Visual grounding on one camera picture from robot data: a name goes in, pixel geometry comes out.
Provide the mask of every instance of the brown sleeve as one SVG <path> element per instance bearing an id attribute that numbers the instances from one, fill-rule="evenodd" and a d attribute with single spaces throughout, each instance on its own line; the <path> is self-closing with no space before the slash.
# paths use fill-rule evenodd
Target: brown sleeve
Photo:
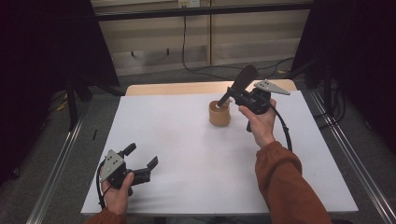
<path id="1" fill-rule="evenodd" d="M 88 219 L 85 224 L 126 224 L 126 216 L 117 216 L 104 208 L 100 213 Z"/>
<path id="2" fill-rule="evenodd" d="M 257 152 L 256 176 L 273 223 L 331 223 L 299 159 L 279 142 Z"/>

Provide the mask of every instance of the black panel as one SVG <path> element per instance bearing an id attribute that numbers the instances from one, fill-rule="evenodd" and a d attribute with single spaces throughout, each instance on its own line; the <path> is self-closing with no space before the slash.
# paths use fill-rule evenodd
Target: black panel
<path id="1" fill-rule="evenodd" d="M 24 159 L 51 95 L 65 90 L 69 77 L 119 85 L 98 23 L 74 15 L 93 15 L 90 0 L 0 3 L 0 183 Z"/>
<path id="2" fill-rule="evenodd" d="M 387 1 L 346 1 L 310 11 L 292 70 L 305 70 L 308 87 L 325 77 L 325 62 L 343 92 L 396 152 L 394 83 L 396 20 Z"/>

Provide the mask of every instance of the white tabletop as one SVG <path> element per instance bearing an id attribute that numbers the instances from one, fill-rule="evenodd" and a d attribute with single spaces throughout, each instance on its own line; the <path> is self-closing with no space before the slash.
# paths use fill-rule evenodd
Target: white tabletop
<path id="1" fill-rule="evenodd" d="M 121 98 L 101 160 L 110 149 L 120 151 L 133 142 L 137 149 L 126 157 L 127 168 L 144 168 L 153 157 L 159 159 L 151 181 L 134 186 L 129 214 L 164 217 L 269 212 L 254 173 L 258 147 L 246 131 L 248 120 L 232 104 L 229 126 L 214 127 L 208 121 L 208 104 L 221 96 L 204 93 Z M 273 94 L 273 98 L 290 128 L 293 151 L 303 164 L 304 178 L 327 211 L 357 211 L 304 97 L 292 91 L 290 96 Z M 274 134 L 285 146 L 278 119 Z M 92 183 L 81 213 L 100 210 Z"/>

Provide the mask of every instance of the metal bar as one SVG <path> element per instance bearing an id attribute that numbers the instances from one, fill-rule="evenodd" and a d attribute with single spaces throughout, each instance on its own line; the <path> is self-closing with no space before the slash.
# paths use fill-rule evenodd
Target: metal bar
<path id="1" fill-rule="evenodd" d="M 324 107 L 324 101 L 321 98 L 320 94 L 317 91 L 316 92 L 311 91 L 310 93 L 319 111 L 321 113 L 325 113 L 326 109 Z M 366 168 L 361 162 L 361 159 L 359 159 L 359 156 L 358 154 L 356 154 L 355 149 L 348 142 L 347 137 L 344 135 L 340 126 L 336 123 L 333 117 L 330 117 L 328 115 L 324 115 L 324 117 L 326 122 L 330 125 L 330 129 L 335 137 L 335 140 L 338 142 L 340 148 L 343 150 L 344 154 L 346 155 L 349 164 L 352 166 L 353 170 L 358 176 L 358 179 L 361 181 L 361 184 L 363 185 L 367 194 L 372 200 L 379 215 L 384 220 L 384 223 L 387 224 L 396 223 L 395 213 L 390 207 L 386 197 L 384 196 L 384 193 L 371 178 L 370 174 L 367 172 Z"/>
<path id="2" fill-rule="evenodd" d="M 127 12 L 107 12 L 96 13 L 89 16 L 65 16 L 48 18 L 48 20 L 60 20 L 64 22 L 81 22 L 83 21 L 122 21 L 136 19 L 152 19 L 165 17 L 184 17 L 184 16 L 202 16 L 217 14 L 233 14 L 233 13 L 249 13 L 249 12 L 265 12 L 265 11 L 290 11 L 311 9 L 317 6 L 317 3 L 298 2 L 298 3 L 280 3 L 280 4 L 261 4 L 250 6 L 230 6 L 230 7 L 188 7 L 188 8 L 170 8 L 146 11 L 127 11 Z"/>
<path id="3" fill-rule="evenodd" d="M 78 122 L 75 125 L 75 128 L 72 132 L 69 132 L 66 140 L 64 141 L 64 145 L 62 147 L 58 160 L 55 162 L 49 178 L 47 179 L 46 185 L 41 190 L 41 193 L 38 196 L 37 201 L 35 202 L 35 207 L 33 208 L 26 224 L 40 224 L 43 221 L 47 209 L 50 205 L 52 196 L 55 193 L 56 186 L 58 185 L 59 179 L 61 177 L 61 173 L 64 170 L 64 166 L 70 155 L 70 151 L 73 148 L 73 145 L 77 139 L 82 121 L 85 118 L 87 111 L 88 106 L 84 105 L 80 113 Z"/>

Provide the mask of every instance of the hand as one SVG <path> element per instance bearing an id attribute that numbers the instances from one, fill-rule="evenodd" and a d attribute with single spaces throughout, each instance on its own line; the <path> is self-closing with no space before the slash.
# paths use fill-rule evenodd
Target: hand
<path id="1" fill-rule="evenodd" d="M 270 103 L 274 107 L 276 106 L 276 101 L 274 99 L 271 99 Z M 269 108 L 266 113 L 256 115 L 247 107 L 240 105 L 239 111 L 250 121 L 250 128 L 254 135 L 254 140 L 260 148 L 275 142 L 273 131 L 276 113 L 273 109 Z"/>
<path id="2" fill-rule="evenodd" d="M 134 181 L 134 173 L 129 173 L 125 176 L 122 186 L 120 189 L 110 188 L 110 183 L 105 180 L 102 183 L 102 191 L 108 191 L 105 194 L 106 207 L 108 211 L 119 215 L 126 216 L 126 210 L 128 208 L 128 189 L 131 187 Z"/>

